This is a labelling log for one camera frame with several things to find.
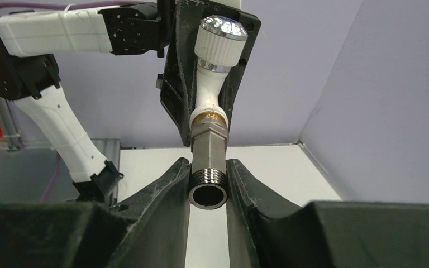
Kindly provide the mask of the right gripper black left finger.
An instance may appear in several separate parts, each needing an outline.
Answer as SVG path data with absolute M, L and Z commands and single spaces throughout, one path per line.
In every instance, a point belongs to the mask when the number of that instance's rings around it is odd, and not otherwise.
M 0 204 L 0 267 L 184 267 L 191 165 L 122 202 Z

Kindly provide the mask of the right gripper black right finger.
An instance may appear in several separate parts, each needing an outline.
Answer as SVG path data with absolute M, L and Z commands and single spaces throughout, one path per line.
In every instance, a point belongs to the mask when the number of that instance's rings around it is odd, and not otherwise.
M 227 162 L 231 267 L 429 267 L 429 204 L 304 206 Z

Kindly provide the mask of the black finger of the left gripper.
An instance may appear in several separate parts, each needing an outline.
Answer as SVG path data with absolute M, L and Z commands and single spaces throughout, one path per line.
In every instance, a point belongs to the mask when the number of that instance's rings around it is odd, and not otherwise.
M 230 128 L 232 122 L 233 106 L 235 104 L 237 92 L 239 90 L 262 23 L 261 20 L 254 14 L 250 14 L 233 7 L 221 7 L 218 14 L 238 21 L 242 24 L 248 34 L 247 42 L 237 62 L 237 65 L 231 69 L 223 84 L 220 96 L 218 97 L 219 105 L 226 113 L 228 118 L 228 128 Z
M 161 105 L 176 125 L 185 147 L 190 146 L 189 119 L 194 110 L 194 46 L 199 20 L 200 1 L 177 1 L 160 90 Z

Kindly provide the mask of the white faucet with chrome knob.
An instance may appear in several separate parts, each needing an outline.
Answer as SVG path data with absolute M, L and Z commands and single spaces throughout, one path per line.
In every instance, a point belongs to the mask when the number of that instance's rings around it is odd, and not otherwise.
M 214 113 L 229 125 L 228 116 L 218 97 L 222 86 L 237 65 L 247 42 L 248 33 L 238 21 L 211 15 L 201 19 L 194 53 L 196 55 L 196 101 L 190 125 L 205 113 Z

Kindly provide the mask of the metal tee pipe fitting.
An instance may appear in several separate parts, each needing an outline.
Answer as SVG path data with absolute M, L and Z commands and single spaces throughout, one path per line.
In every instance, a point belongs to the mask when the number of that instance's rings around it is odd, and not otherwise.
M 189 201 L 200 209 L 218 209 L 228 199 L 228 130 L 226 125 L 217 119 L 202 119 L 192 126 L 191 138 Z

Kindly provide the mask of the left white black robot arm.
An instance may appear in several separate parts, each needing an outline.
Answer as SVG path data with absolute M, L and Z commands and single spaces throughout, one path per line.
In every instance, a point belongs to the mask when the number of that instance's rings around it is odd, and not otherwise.
M 123 175 L 90 140 L 61 87 L 55 54 L 156 51 L 160 101 L 184 146 L 199 121 L 230 127 L 261 27 L 240 1 L 0 3 L 0 97 L 42 130 L 67 165 L 79 200 L 113 205 Z

